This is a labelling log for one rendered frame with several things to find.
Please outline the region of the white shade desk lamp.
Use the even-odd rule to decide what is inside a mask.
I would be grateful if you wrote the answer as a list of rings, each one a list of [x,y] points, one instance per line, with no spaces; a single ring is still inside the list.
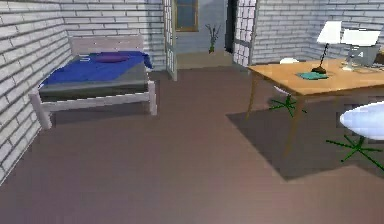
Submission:
[[[318,38],[317,42],[324,45],[323,53],[320,57],[320,63],[318,67],[312,69],[313,72],[319,74],[325,74],[326,70],[322,67],[325,55],[330,45],[339,44],[341,41],[341,21],[326,21]]]

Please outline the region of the thin house plant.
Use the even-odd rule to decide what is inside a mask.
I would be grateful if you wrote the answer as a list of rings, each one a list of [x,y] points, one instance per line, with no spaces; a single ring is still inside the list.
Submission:
[[[211,26],[210,24],[206,24],[205,27],[208,29],[210,35],[210,47],[208,53],[211,54],[215,51],[215,43],[218,39],[221,27]]]

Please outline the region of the white chair green base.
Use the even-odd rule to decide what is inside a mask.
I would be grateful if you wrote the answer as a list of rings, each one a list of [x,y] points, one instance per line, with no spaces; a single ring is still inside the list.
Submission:
[[[359,136],[359,140],[353,142],[345,135],[344,138],[347,140],[347,144],[327,140],[327,143],[350,149],[350,152],[341,159],[341,162],[346,162],[354,154],[359,153],[384,172],[384,166],[369,155],[369,152],[383,152],[383,149],[363,146],[366,139],[384,141],[384,101],[350,109],[339,117],[339,121],[345,128]]]
[[[298,60],[295,58],[283,58],[280,60],[280,64],[292,64],[292,63],[298,63]],[[272,99],[272,102],[274,102],[274,105],[270,107],[270,110],[280,109],[280,108],[286,108],[290,114],[291,117],[294,117],[293,110],[295,109],[296,102],[292,100],[292,96],[282,90],[281,88],[275,86],[275,90],[285,96],[284,101],[279,101]]]

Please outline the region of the white glazed room door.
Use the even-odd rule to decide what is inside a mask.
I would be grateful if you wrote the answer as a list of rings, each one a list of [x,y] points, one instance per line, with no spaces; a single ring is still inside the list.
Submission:
[[[233,61],[246,67],[251,60],[251,48],[257,0],[238,0],[236,9]]]
[[[166,70],[173,81],[177,80],[177,57],[175,36],[175,0],[164,0],[164,35]]]

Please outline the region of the wooden table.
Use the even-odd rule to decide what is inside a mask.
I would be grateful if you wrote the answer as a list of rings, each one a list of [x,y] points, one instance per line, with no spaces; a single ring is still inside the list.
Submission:
[[[346,96],[384,90],[384,71],[380,69],[357,69],[346,71],[342,69],[343,59],[327,59],[323,68],[327,71],[327,79],[306,81],[297,76],[300,72],[307,72],[319,61],[296,62],[289,64],[265,64],[248,66],[252,75],[251,93],[246,117],[249,117],[254,95],[259,79],[267,80],[273,85],[290,93],[297,99],[293,120],[288,134],[284,153],[291,151],[298,120],[304,108],[304,103],[311,98],[328,96]]]

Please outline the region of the grey laptop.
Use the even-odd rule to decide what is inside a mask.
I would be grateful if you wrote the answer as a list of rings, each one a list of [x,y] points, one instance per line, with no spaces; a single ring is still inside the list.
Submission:
[[[377,44],[379,35],[379,31],[345,29],[341,42],[349,45],[350,50],[343,70],[353,71],[355,67],[371,67],[380,50]]]

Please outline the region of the purple pillow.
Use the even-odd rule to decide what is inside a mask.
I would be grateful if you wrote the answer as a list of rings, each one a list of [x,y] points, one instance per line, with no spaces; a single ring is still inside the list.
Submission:
[[[100,63],[119,63],[128,60],[127,55],[110,54],[110,55],[98,55],[95,60]]]

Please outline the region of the blue blanket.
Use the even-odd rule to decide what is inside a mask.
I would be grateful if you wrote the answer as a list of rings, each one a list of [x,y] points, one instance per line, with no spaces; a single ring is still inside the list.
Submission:
[[[95,60],[98,55],[119,54],[127,55],[128,60],[119,63],[100,63]],[[43,82],[43,85],[77,83],[86,81],[110,81],[121,76],[125,71],[143,63],[152,69],[152,62],[147,53],[141,51],[118,51],[91,53],[87,56],[89,62],[81,62],[80,59],[68,63],[62,68],[56,69]]]

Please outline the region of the wooden framed window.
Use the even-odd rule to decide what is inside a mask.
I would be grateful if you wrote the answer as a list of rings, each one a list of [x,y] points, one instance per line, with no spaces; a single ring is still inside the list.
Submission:
[[[176,0],[176,30],[198,31],[198,0]]]

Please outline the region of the white framed bed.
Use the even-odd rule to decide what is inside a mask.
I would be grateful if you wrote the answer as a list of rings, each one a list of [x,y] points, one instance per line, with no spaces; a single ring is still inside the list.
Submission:
[[[91,53],[144,52],[144,41],[140,35],[72,37],[70,46],[73,54],[70,62],[86,58]],[[64,110],[147,102],[149,112],[155,115],[156,85],[149,78],[149,70],[141,63],[110,81],[43,85],[45,78],[31,91],[29,98],[40,125],[45,129],[52,127],[51,114]]]

